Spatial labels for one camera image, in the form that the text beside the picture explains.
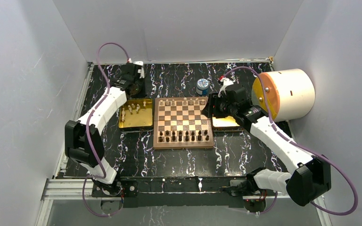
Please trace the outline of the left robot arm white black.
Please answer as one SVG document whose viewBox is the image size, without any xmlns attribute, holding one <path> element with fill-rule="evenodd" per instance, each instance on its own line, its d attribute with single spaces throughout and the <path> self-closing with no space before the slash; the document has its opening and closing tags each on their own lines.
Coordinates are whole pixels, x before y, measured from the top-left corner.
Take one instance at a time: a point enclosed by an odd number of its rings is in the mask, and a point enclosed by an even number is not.
<svg viewBox="0 0 362 226">
<path fill-rule="evenodd" d="M 115 179 L 116 170 L 104 158 L 101 132 L 128 97 L 141 97 L 145 93 L 143 62 L 127 62 L 119 77 L 112 81 L 105 73 L 103 76 L 107 83 L 103 95 L 86 114 L 65 125 L 65 155 L 85 167 L 92 179 L 104 184 L 105 192 L 116 196 L 122 190 L 122 183 Z"/>
</svg>

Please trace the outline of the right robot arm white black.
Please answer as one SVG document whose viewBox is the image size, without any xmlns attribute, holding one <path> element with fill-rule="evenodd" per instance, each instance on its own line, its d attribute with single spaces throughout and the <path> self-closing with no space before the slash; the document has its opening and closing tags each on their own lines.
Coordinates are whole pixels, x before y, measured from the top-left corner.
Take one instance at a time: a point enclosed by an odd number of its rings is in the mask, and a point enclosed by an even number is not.
<svg viewBox="0 0 362 226">
<path fill-rule="evenodd" d="M 233 117 L 239 126 L 268 146 L 287 168 L 287 172 L 258 168 L 247 174 L 245 182 L 226 188 L 226 192 L 258 195 L 270 189 L 287 194 L 296 204 L 305 206 L 331 189 L 329 163 L 294 146 L 287 134 L 273 128 L 268 113 L 250 103 L 243 86 L 224 76 L 219 83 L 220 91 L 209 95 L 202 114 L 207 118 Z"/>
</svg>

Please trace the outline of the wooden chess board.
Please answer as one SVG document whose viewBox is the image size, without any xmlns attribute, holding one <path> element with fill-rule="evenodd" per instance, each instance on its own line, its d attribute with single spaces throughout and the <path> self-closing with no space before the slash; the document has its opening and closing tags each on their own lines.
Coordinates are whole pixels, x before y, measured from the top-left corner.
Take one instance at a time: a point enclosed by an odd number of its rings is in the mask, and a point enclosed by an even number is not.
<svg viewBox="0 0 362 226">
<path fill-rule="evenodd" d="M 208 97 L 186 97 L 188 100 L 192 99 L 194 104 L 183 106 L 182 102 L 185 97 L 167 97 L 155 99 L 155 112 L 154 112 L 154 129 L 153 129 L 153 148 L 156 150 L 170 150 L 170 149 L 210 149 L 214 147 L 214 136 L 212 130 L 211 119 L 201 114 L 201 111 L 205 107 L 208 101 Z M 199 99 L 199 105 L 195 105 L 196 98 Z M 165 101 L 170 101 L 170 105 L 166 106 Z M 175 100 L 176 105 L 172 106 L 171 101 Z M 205 100 L 205 105 L 201 105 L 200 101 Z M 164 105 L 160 106 L 159 101 L 163 100 Z M 182 141 L 179 141 L 179 131 L 182 131 Z M 198 131 L 201 130 L 202 140 L 198 141 Z M 172 131 L 175 131 L 176 140 L 172 141 Z M 185 132 L 189 131 L 189 141 L 185 141 Z M 195 140 L 191 141 L 191 131 L 195 132 Z M 159 137 L 163 138 L 163 142 L 159 142 Z"/>
</svg>

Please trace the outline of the right gold tin tray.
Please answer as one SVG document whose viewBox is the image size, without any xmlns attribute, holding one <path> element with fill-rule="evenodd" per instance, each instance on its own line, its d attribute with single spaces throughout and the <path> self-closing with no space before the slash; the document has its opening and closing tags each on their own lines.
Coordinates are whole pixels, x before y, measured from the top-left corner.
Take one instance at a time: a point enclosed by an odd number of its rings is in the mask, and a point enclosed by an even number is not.
<svg viewBox="0 0 362 226">
<path fill-rule="evenodd" d="M 235 132 L 244 130 L 243 127 L 236 123 L 235 119 L 232 116 L 228 116 L 225 118 L 213 117 L 211 121 L 213 131 Z"/>
</svg>

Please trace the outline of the gold tin tray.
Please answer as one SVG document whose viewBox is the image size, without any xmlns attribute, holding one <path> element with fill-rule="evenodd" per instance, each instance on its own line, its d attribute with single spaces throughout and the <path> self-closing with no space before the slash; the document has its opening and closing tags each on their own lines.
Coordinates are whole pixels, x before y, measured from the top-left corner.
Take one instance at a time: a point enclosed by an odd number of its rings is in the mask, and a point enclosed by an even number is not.
<svg viewBox="0 0 362 226">
<path fill-rule="evenodd" d="M 122 133 L 151 131 L 153 116 L 152 98 L 131 99 L 119 109 L 118 127 Z"/>
<path fill-rule="evenodd" d="M 244 130 L 243 127 L 236 123 L 235 119 L 232 116 L 228 116 L 225 118 L 213 117 L 211 121 L 213 131 L 235 132 Z"/>
</svg>

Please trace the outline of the left gold tin tray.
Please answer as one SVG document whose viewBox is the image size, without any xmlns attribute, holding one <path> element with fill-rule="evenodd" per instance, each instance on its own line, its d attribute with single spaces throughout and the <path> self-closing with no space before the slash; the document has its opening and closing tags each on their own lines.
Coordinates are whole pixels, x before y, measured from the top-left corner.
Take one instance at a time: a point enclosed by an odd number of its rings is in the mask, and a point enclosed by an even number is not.
<svg viewBox="0 0 362 226">
<path fill-rule="evenodd" d="M 151 131 L 153 116 L 152 98 L 131 99 L 119 109 L 118 127 L 122 133 Z"/>
</svg>

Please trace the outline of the blue white small jar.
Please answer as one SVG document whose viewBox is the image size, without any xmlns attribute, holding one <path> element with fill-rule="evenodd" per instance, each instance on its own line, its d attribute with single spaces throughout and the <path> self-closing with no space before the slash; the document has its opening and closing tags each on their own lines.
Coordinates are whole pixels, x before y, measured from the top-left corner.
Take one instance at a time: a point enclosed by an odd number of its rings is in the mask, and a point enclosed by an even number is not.
<svg viewBox="0 0 362 226">
<path fill-rule="evenodd" d="M 209 81 L 207 79 L 199 79 L 196 83 L 196 93 L 199 96 L 206 96 L 208 94 Z"/>
</svg>

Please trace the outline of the white cylinder orange lid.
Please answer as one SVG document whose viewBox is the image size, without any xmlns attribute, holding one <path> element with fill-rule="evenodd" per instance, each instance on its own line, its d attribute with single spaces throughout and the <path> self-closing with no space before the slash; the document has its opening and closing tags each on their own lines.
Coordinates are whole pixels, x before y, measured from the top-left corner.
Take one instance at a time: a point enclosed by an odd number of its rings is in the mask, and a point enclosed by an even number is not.
<svg viewBox="0 0 362 226">
<path fill-rule="evenodd" d="M 267 110 L 265 97 L 273 121 L 289 121 L 310 112 L 315 102 L 315 89 L 301 69 L 264 72 L 255 79 L 251 98 L 254 105 Z"/>
</svg>

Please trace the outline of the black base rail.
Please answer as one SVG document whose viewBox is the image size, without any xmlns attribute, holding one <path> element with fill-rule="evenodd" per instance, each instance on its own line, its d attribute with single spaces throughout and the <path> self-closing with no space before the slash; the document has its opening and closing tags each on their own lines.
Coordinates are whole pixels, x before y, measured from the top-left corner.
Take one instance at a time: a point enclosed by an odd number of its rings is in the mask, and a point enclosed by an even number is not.
<svg viewBox="0 0 362 226">
<path fill-rule="evenodd" d="M 253 214 L 265 211 L 274 192 L 252 190 L 247 177 L 121 177 L 108 186 L 94 182 L 92 197 L 119 200 L 125 208 L 225 206 Z"/>
</svg>

